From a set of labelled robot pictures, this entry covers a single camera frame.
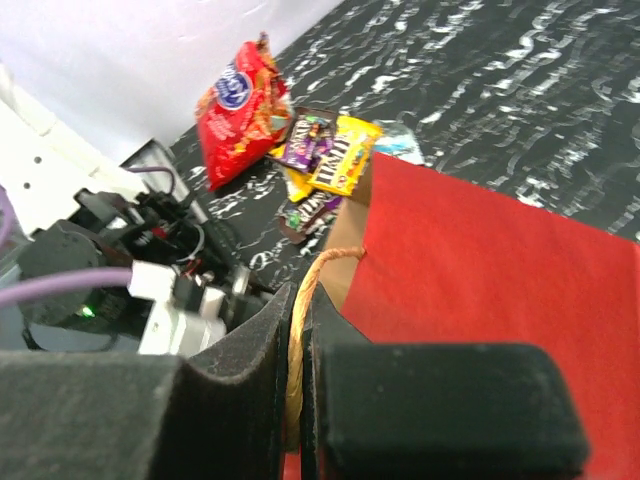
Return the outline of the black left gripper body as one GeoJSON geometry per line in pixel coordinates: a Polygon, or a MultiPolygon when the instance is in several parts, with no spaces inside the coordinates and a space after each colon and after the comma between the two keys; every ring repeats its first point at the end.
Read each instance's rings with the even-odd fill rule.
{"type": "Polygon", "coordinates": [[[110,192],[80,191],[74,224],[88,232],[98,251],[120,266],[134,260],[171,267],[224,292],[220,316],[240,325],[273,294],[231,252],[233,232],[222,221],[199,219],[192,194],[183,200],[165,192],[141,193],[129,201],[110,192]]]}

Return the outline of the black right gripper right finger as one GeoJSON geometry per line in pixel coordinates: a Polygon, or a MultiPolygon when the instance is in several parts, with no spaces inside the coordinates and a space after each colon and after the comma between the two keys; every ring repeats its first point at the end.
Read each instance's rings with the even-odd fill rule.
{"type": "Polygon", "coordinates": [[[590,444],[560,369],[513,343],[375,343],[323,287],[303,330],[305,479],[575,479],[590,444]]]}

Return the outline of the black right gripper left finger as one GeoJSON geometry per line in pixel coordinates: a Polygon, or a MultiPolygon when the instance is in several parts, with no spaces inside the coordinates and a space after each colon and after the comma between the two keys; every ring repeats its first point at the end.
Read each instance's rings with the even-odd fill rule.
{"type": "Polygon", "coordinates": [[[6,352],[5,479],[278,479],[293,287],[192,358],[6,352]]]}

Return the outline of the yellow M&M's pack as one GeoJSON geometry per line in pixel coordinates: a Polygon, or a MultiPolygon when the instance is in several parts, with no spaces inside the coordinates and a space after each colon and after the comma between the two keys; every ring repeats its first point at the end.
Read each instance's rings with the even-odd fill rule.
{"type": "Polygon", "coordinates": [[[302,173],[297,170],[284,167],[284,179],[287,187],[288,199],[297,203],[307,198],[313,191],[314,187],[309,184],[310,174],[302,173]]]}
{"type": "Polygon", "coordinates": [[[339,115],[331,146],[320,155],[307,184],[316,190],[350,196],[383,129],[359,118],[339,115]]]}

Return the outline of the red candy bag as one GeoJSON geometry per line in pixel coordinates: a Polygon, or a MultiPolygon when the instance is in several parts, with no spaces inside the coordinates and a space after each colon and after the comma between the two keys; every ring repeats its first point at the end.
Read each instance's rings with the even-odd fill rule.
{"type": "Polygon", "coordinates": [[[212,191],[230,183],[284,140],[293,109],[266,33],[242,44],[197,102],[195,117],[212,191]]]}

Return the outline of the red brown paper bag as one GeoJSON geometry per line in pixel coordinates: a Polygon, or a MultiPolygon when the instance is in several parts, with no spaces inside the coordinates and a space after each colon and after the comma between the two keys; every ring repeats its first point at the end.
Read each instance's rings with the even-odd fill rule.
{"type": "Polygon", "coordinates": [[[636,243],[379,154],[301,287],[295,337],[324,292],[376,340],[541,346],[593,442],[587,477],[638,477],[636,243]]]}

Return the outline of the brown M&M's pack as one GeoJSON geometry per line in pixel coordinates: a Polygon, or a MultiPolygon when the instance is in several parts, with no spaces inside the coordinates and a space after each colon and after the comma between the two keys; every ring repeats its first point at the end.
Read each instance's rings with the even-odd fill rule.
{"type": "Polygon", "coordinates": [[[279,216],[279,229],[294,245],[299,245],[317,229],[316,223],[331,215],[342,200],[340,195],[315,190],[279,216]]]}

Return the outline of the light blue snack packet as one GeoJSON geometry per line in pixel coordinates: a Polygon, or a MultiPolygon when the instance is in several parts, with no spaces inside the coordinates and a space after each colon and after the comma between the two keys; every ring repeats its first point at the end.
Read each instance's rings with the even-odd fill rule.
{"type": "Polygon", "coordinates": [[[392,120],[376,120],[374,124],[382,129],[382,135],[374,145],[375,152],[396,157],[413,165],[426,165],[420,145],[411,129],[401,122],[392,120]]]}

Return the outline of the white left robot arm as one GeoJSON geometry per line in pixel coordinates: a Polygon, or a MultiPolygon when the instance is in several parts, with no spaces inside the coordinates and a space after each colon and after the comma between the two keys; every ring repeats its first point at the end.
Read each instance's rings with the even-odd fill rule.
{"type": "Polygon", "coordinates": [[[178,179],[156,188],[147,167],[124,169],[1,74],[1,231],[30,243],[19,260],[25,279],[126,268],[141,260],[201,276],[222,294],[219,315],[235,328],[259,312],[268,292],[232,291],[242,266],[224,251],[221,226],[208,219],[178,179]]]}

